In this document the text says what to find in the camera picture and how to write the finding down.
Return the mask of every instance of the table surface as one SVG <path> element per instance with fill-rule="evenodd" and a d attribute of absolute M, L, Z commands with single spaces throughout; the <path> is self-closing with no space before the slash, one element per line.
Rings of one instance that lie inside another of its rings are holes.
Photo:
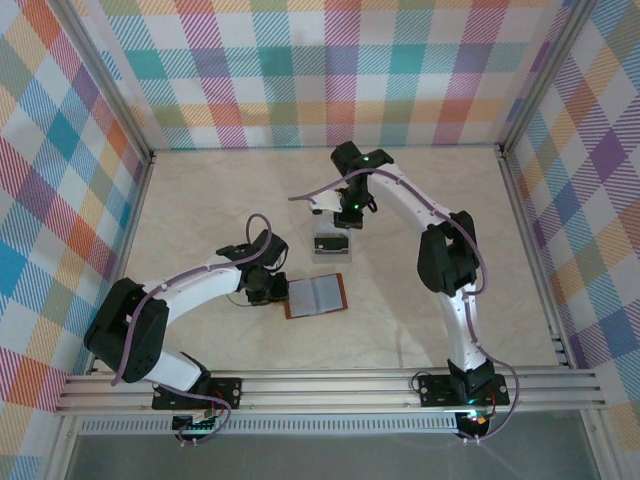
<path fill-rule="evenodd" d="M 478 299 L 485 348 L 514 365 L 556 357 L 502 176 L 491 148 L 387 148 L 412 182 L 474 218 L 490 285 Z M 126 275 L 168 277 L 244 241 L 253 212 L 289 245 L 290 280 L 342 272 L 349 309 L 287 320 L 282 305 L 240 308 L 216 298 L 168 329 L 165 346 L 213 370 L 444 366 L 449 341 L 438 300 L 418 278 L 419 238 L 385 205 L 353 232 L 353 260 L 314 264 L 314 217 L 287 198 L 338 178 L 331 150 L 161 152 Z M 233 294 L 238 303 L 243 293 Z"/>

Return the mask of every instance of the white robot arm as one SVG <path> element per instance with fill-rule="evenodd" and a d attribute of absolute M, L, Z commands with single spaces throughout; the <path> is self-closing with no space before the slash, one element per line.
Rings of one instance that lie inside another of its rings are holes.
<path fill-rule="evenodd" d="M 464 211 L 452 213 L 438 205 L 410 182 L 383 150 L 362 154 L 352 142 L 346 142 L 336 147 L 331 159 L 343 178 L 290 200 L 308 201 L 315 214 L 333 212 L 338 229 L 362 229 L 363 211 L 368 207 L 375 213 L 376 200 L 381 200 L 420 236 L 418 275 L 438 295 L 451 342 L 449 381 L 444 382 L 447 385 L 442 389 L 443 396 L 436 395 L 435 401 L 455 392 L 450 400 L 458 405 L 483 403 L 494 389 L 506 392 L 502 376 L 495 373 L 493 359 L 478 345 L 475 295 L 484 290 L 485 284 L 476 291 L 476 271 L 482 267 L 484 273 L 485 267 L 477 250 L 471 216 Z M 346 188 L 332 190 L 343 182 L 347 183 Z"/>
<path fill-rule="evenodd" d="M 149 380 L 183 392 L 210 390 L 210 373 L 204 366 L 163 347 L 165 331 L 191 309 L 243 289 L 254 306 L 288 298 L 286 276 L 276 263 L 289 247 L 270 231 L 268 221 L 267 227 L 253 242 L 247 238 L 245 244 L 222 248 L 175 277 L 142 285 L 124 278 L 113 285 L 84 344 L 117 372 L 114 384 L 120 377 L 127 383 Z"/>
<path fill-rule="evenodd" d="M 401 178 L 403 181 L 412 186 L 420 194 L 436 208 L 439 212 L 450 215 L 451 211 L 435 201 L 431 200 L 427 195 L 422 193 L 420 189 L 407 180 L 404 174 L 395 164 L 383 164 L 377 167 L 379 172 L 389 173 L 394 177 Z M 422 235 L 430 226 L 439 225 L 442 219 L 429 211 L 421 204 L 416 197 L 407 188 L 388 176 L 367 175 L 367 186 L 371 196 L 381 200 L 382 203 L 391 207 L 411 229 L 417 234 Z M 325 190 L 317 195 L 308 197 L 309 208 L 318 213 L 318 211 L 332 211 L 336 214 L 344 213 L 349 208 L 343 205 L 346 203 L 343 198 L 345 191 Z M 361 211 L 363 205 L 357 204 L 357 210 Z M 467 326 L 467 317 L 464 307 L 464 290 L 458 289 L 454 296 L 447 295 L 444 292 L 438 292 L 438 300 L 442 307 L 445 319 L 447 334 L 451 342 L 451 362 L 460 370 L 466 372 L 478 368 L 486 362 L 486 357 L 478 351 L 475 346 L 471 333 Z M 474 297 L 469 297 L 472 322 L 477 331 L 476 325 L 476 301 Z"/>

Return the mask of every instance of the vent grille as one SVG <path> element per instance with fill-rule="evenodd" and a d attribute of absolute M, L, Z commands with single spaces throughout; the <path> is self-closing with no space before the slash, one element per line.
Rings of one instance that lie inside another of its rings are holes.
<path fill-rule="evenodd" d="M 450 433 L 456 430 L 455 414 L 411 415 L 242 415 L 232 417 L 224 434 L 361 435 L 363 433 Z M 211 430 L 190 428 L 189 433 Z M 85 417 L 80 435 L 160 435 L 174 433 L 171 417 Z"/>

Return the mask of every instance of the plaid wall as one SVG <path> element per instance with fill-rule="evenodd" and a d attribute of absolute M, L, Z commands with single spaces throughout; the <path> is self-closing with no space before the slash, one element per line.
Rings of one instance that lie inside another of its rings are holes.
<path fill-rule="evenodd" d="M 558 22 L 545 39 L 554 15 L 568 9 L 562 0 L 75 3 L 149 139 L 177 149 L 493 144 L 555 38 Z"/>
<path fill-rule="evenodd" d="M 640 1 L 601 0 L 515 149 L 581 367 L 640 478 Z"/>
<path fill-rule="evenodd" d="M 0 479 L 34 478 L 142 162 L 45 0 L 0 0 Z"/>
<path fill-rule="evenodd" d="M 558 10 L 556 18 L 554 19 L 551 28 L 549 28 L 547 36 L 545 37 L 544 42 L 542 42 L 542 46 L 540 47 L 540 50 L 538 51 L 538 54 L 531 64 L 531 68 L 529 69 L 529 72 L 527 73 L 527 76 L 522 83 L 520 91 L 518 92 L 518 96 L 513 102 L 511 110 L 509 110 L 509 115 L 507 115 L 507 120 L 504 122 L 504 125 L 500 130 L 500 135 L 498 136 L 496 143 L 504 143 L 507 135 L 509 134 L 509 131 L 511 130 L 511 127 L 513 127 L 513 123 L 522 113 L 521 110 L 523 102 L 533 90 L 533 87 L 536 84 L 536 80 L 538 79 L 538 75 L 540 74 L 540 70 L 546 64 L 552 52 L 552 48 L 556 40 L 558 39 L 558 36 L 560 35 L 562 28 L 564 27 L 565 22 L 569 17 L 569 14 L 571 13 L 571 9 L 576 4 L 576 1 L 578 0 L 563 0 L 562 6 Z"/>

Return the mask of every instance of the metal bracket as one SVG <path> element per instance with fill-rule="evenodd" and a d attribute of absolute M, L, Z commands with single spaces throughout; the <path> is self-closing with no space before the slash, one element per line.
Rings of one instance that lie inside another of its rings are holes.
<path fill-rule="evenodd" d="M 233 410 L 240 408 L 242 397 L 242 379 L 240 378 L 209 378 L 206 392 L 200 395 L 217 397 L 226 401 Z M 154 388 L 151 408 L 153 410 L 208 410 L 212 408 L 211 401 L 198 400 L 176 395 L 161 386 Z"/>
<path fill-rule="evenodd" d="M 449 375 L 420 375 L 417 380 L 421 407 L 457 407 L 460 405 L 460 398 L 451 387 Z M 504 376 L 496 374 L 492 382 L 482 389 L 481 394 L 469 400 L 469 404 L 474 407 L 492 406 L 494 400 L 489 391 L 495 396 L 497 406 L 506 406 L 511 403 Z"/>

